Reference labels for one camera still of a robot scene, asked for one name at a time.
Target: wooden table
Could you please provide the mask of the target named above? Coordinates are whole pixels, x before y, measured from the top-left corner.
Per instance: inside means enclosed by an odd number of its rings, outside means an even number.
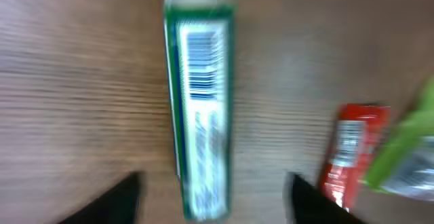
[[[141,223],[184,223],[162,16],[162,0],[0,0],[0,223],[58,221],[131,170]],[[239,0],[227,223],[285,223],[285,173],[315,181],[338,106],[381,101],[394,122],[433,44],[434,0]],[[364,189],[356,212],[432,209]]]

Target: rectangular box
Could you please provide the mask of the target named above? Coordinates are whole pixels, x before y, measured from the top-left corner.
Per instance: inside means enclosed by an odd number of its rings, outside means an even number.
[[[234,0],[165,0],[165,45],[184,215],[230,212]]]

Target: red package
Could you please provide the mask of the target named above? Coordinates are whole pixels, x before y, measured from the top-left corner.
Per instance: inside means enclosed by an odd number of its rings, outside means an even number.
[[[372,161],[372,152],[389,116],[389,108],[348,104],[342,108],[319,181],[320,190],[349,211],[359,191],[359,180]]]

